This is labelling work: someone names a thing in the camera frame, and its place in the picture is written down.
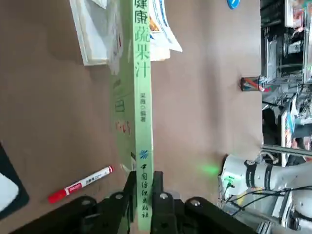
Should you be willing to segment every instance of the black object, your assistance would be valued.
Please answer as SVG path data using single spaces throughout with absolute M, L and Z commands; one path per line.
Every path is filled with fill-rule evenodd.
M 0 143 L 0 173 L 3 174 L 5 177 L 9 178 L 19 188 L 19 194 L 14 199 L 14 201 L 10 205 L 8 205 L 3 211 L 0 212 L 0 220 L 1 220 L 10 215 L 11 213 L 19 210 L 23 206 L 25 206 L 29 201 L 29 196 L 21 180 L 19 179 L 19 176 L 15 172 L 14 167 L 9 160 L 9 157 L 6 155 L 1 143 Z
M 21 227 L 12 234 L 128 234 L 137 207 L 136 172 L 122 192 L 100 203 L 83 196 Z M 154 173 L 152 234 L 255 234 L 252 228 L 202 197 L 185 203 L 163 191 L 162 172 Z

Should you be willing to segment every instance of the robotic arm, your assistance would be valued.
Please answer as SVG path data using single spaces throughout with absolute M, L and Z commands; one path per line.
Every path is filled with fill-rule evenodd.
M 228 155 L 221 181 L 227 195 L 240 195 L 248 188 L 271 191 L 291 188 L 295 210 L 306 219 L 312 219 L 312 162 L 278 167 Z

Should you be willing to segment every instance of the red object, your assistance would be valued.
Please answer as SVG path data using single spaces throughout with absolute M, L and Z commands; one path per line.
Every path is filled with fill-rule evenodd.
M 67 196 L 67 194 L 66 194 L 65 189 L 62 189 L 62 190 L 60 190 L 60 191 L 58 191 L 58 192 L 56 192 L 56 193 L 50 195 L 50 196 L 48 197 L 48 201 L 49 201 L 50 203 L 55 203 L 55 202 L 57 202 L 57 201 L 63 199 L 63 198 L 66 197 L 66 196 Z
M 72 187 L 68 188 L 68 192 L 69 192 L 69 194 L 72 194 L 73 192 L 75 192 L 75 191 L 77 191 L 77 190 L 79 190 L 81 188 L 82 188 L 82 184 L 81 183 L 75 184 Z

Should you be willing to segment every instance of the black cable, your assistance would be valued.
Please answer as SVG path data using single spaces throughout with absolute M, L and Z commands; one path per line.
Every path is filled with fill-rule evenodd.
M 267 189 L 259 189 L 259 190 L 250 191 L 250 192 L 248 192 L 248 193 L 245 193 L 244 195 L 242 195 L 242 196 L 240 196 L 240 197 L 238 197 L 238 198 L 235 198 L 235 199 L 233 199 L 233 200 L 230 200 L 231 198 L 229 198 L 229 199 L 228 199 L 228 202 L 240 200 L 242 197 L 245 197 L 245 196 L 247 196 L 247 195 L 249 195 L 249 194 L 255 194 L 255 193 L 258 193 L 258 192 L 260 192 L 260 191 L 273 192 L 273 193 L 270 193 L 270 194 L 273 195 L 273 194 L 276 194 L 276 192 L 280 192 L 280 193 L 282 193 L 282 192 L 287 192 L 287 190 L 289 190 L 289 189 L 291 189 L 291 190 L 301 190 L 301 189 L 307 189 L 307 188 L 311 188 L 311 189 L 312 189 L 312 185 L 310 185 L 310 186 L 298 187 L 298 188 L 295 188 L 295 189 L 293 189 L 293 188 L 286 188 L 286 189 L 282 189 L 282 190 L 279 190 L 279 191 L 273 191 L 273 190 L 267 190 Z
M 276 191 L 275 193 L 272 193 L 272 194 L 266 194 L 266 195 L 264 195 L 264 196 L 262 196 L 262 197 L 259 197 L 259 198 L 255 199 L 255 200 L 253 200 L 253 201 L 247 203 L 247 204 L 244 205 L 244 206 L 241 206 L 241 207 L 240 207 L 236 212 L 234 212 L 231 216 L 235 216 L 237 213 L 239 213 L 240 211 L 244 210 L 247 206 L 253 204 L 253 203 L 256 202 L 256 201 L 262 200 L 262 199 L 264 199 L 264 198 L 266 198 L 266 197 L 275 196 L 275 195 L 280 194 L 280 193 L 283 193 L 283 192 L 298 191 L 298 190 L 312 190 L 312 186 L 304 186 L 304 187 L 299 187 L 299 188 L 295 188 L 295 189 L 293 189 L 293 188 L 286 188 L 286 189 L 282 189 L 282 190 L 280 190 L 280 191 Z

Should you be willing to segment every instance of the white marker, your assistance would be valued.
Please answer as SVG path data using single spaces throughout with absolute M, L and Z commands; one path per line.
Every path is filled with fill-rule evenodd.
M 85 179 L 82 179 L 62 190 L 59 190 L 58 192 L 50 195 L 48 197 L 48 200 L 50 203 L 55 203 L 61 199 L 63 199 L 64 197 L 68 196 L 69 194 L 72 194 L 78 190 L 80 190 L 81 188 L 93 183 L 94 181 L 97 181 L 98 179 L 103 178 L 104 176 L 112 173 L 114 171 L 112 166 L 108 166 L 105 167 L 104 169 L 95 172 L 94 174 L 86 177 Z

